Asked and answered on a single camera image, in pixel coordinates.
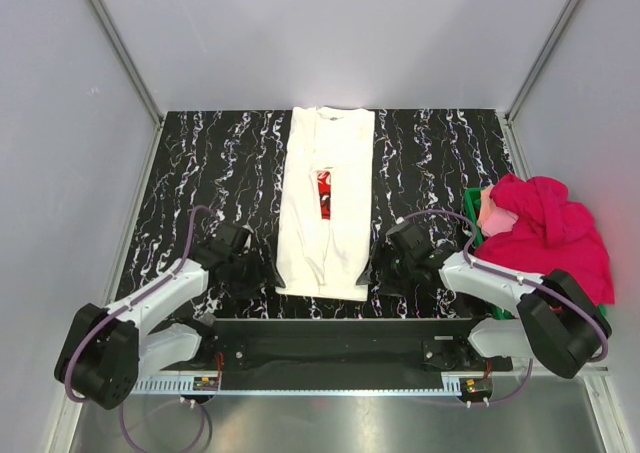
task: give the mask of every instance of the white wall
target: white wall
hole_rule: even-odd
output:
[[[153,126],[85,0],[0,0],[0,450],[43,452],[75,311],[104,296]]]
[[[495,107],[566,0],[105,0],[165,110]]]
[[[613,264],[610,369],[640,447],[640,0],[585,0],[516,119],[534,173],[593,211]]]

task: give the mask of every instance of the purple cable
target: purple cable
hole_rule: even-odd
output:
[[[524,379],[522,380],[522,383],[520,383],[520,386],[518,386],[518,388],[516,388],[515,390],[513,390],[511,393],[509,393],[507,396],[503,397],[503,398],[498,398],[497,400],[493,400],[491,401],[491,404],[493,405],[499,405],[501,403],[507,403],[508,401],[513,400],[515,397],[519,396],[520,393],[522,393],[524,391],[524,387],[527,383],[529,383],[529,380],[531,379],[531,373],[533,372],[533,360],[529,360],[529,366],[527,367],[527,374],[524,376]],[[479,403],[471,403],[471,405],[476,405],[476,406],[483,406],[484,404],[479,404]]]
[[[191,216],[189,218],[189,233],[187,234],[187,243],[184,247],[184,253],[182,254],[180,263],[178,263],[178,266],[176,267],[176,269],[173,270],[173,274],[178,273],[182,269],[184,264],[187,262],[187,258],[189,257],[189,252],[191,251],[191,241],[193,240],[193,230],[195,225],[196,213],[200,210],[206,210],[209,213],[215,214],[215,212],[211,208],[204,205],[198,205],[193,210],[191,210]],[[132,300],[131,306],[135,306],[145,298],[148,298],[149,295],[158,291],[158,289],[160,289],[165,283],[170,281],[171,278],[172,278],[171,276],[165,276],[158,283],[156,283],[155,285],[150,287],[147,291],[142,293],[140,296]],[[87,334],[87,336],[84,337],[84,339],[78,345],[78,348],[76,348],[76,351],[74,351],[73,355],[71,355],[71,360],[69,360],[69,364],[67,365],[67,370],[64,375],[64,389],[71,401],[75,403],[84,403],[87,401],[87,398],[77,396],[73,392],[73,388],[71,387],[71,374],[73,373],[73,370],[75,369],[76,364],[78,363],[78,359],[80,358],[80,355],[82,355],[82,352],[87,347],[87,345],[91,342],[91,340],[93,340],[95,336],[98,333],[100,333],[100,331],[102,331],[102,329],[105,326],[107,326],[107,324],[109,324],[111,320],[113,320],[114,318],[117,318],[119,315],[127,311],[127,309],[128,307],[126,305],[122,306],[117,310],[115,310],[113,313],[109,314],[102,321],[100,321],[95,327],[93,327],[93,329]]]
[[[140,425],[142,425],[144,423],[144,420],[152,417],[153,415],[155,415],[156,413],[170,407],[176,404],[176,400],[175,398],[173,400],[167,401],[165,403],[162,403],[161,405],[156,406],[154,409],[152,409],[151,411],[149,411],[148,413],[145,413],[144,417],[139,420],[138,422],[134,423],[133,425],[129,425],[127,427],[127,431],[132,431],[135,430],[136,428],[138,428]],[[109,439],[114,439],[114,438],[120,438],[122,436],[122,428],[120,428],[119,432],[114,432],[114,431],[107,431],[108,428],[105,428],[105,426],[101,423],[100,420],[100,412],[102,410],[99,410],[98,408],[95,408],[94,410],[94,414],[95,414],[95,418],[94,421],[96,423],[96,425],[98,425],[98,429],[100,430],[100,433],[102,433],[102,435],[106,438]]]
[[[200,438],[202,438],[202,434],[204,433],[204,423],[206,420],[207,411],[204,409],[204,406],[202,406],[200,403],[194,402],[192,404],[198,405],[198,407],[200,408],[200,413],[202,413],[200,415],[200,429],[198,430],[198,434],[196,435],[194,440],[191,443],[189,443],[189,446],[187,446],[184,450],[180,450],[178,453],[191,453],[193,449],[196,447],[196,445],[198,444],[198,442],[200,441]],[[133,438],[131,438],[131,435],[129,435],[129,432],[127,431],[127,425],[124,421],[124,403],[120,405],[120,408],[118,408],[118,417],[120,420],[120,429],[122,430],[122,436],[124,437],[127,444],[134,451],[138,453],[149,453],[147,450],[143,450],[142,448],[140,448],[133,441]]]
[[[414,218],[416,216],[431,215],[431,214],[441,214],[441,215],[453,216],[454,218],[458,218],[459,220],[462,220],[462,221],[466,222],[471,227],[471,232],[472,232],[471,238],[469,238],[467,243],[464,245],[464,248],[462,250],[462,254],[464,255],[465,261],[467,263],[469,263],[473,268],[479,268],[481,270],[488,271],[491,274],[494,274],[494,275],[497,275],[497,276],[501,276],[501,277],[507,278],[509,280],[519,281],[517,275],[512,275],[511,273],[506,273],[506,272],[504,272],[502,270],[499,270],[497,268],[493,268],[493,267],[491,267],[491,266],[489,266],[487,264],[482,263],[481,261],[472,261],[471,260],[471,255],[469,254],[469,248],[471,248],[471,245],[473,244],[473,241],[476,239],[476,236],[478,235],[478,229],[476,228],[476,225],[474,225],[473,221],[471,221],[466,216],[463,216],[463,215],[461,215],[459,213],[454,213],[453,211],[436,209],[436,210],[417,211],[415,213],[411,213],[411,214],[405,216],[404,219],[408,220],[408,219]],[[560,303],[565,305],[567,308],[569,308],[569,309],[573,310],[574,312],[576,312],[578,314],[578,316],[580,316],[583,320],[585,320],[595,330],[596,335],[598,335],[598,339],[600,340],[600,344],[602,345],[602,351],[600,352],[599,355],[594,356],[593,358],[591,358],[589,360],[590,362],[593,363],[593,362],[597,362],[597,361],[602,361],[607,357],[607,354],[609,353],[609,342],[607,341],[606,335],[604,334],[604,332],[602,331],[602,329],[600,328],[598,323],[596,323],[596,321],[593,318],[591,318],[582,308],[580,308],[579,306],[577,306],[573,302],[571,302],[568,299],[566,299],[560,293],[552,290],[551,288],[549,288],[549,287],[547,287],[547,286],[545,286],[545,285],[543,285],[541,283],[536,283],[535,281],[528,280],[526,278],[523,279],[522,283],[524,283],[525,285],[537,288],[540,291],[545,292],[547,295],[555,298]]]

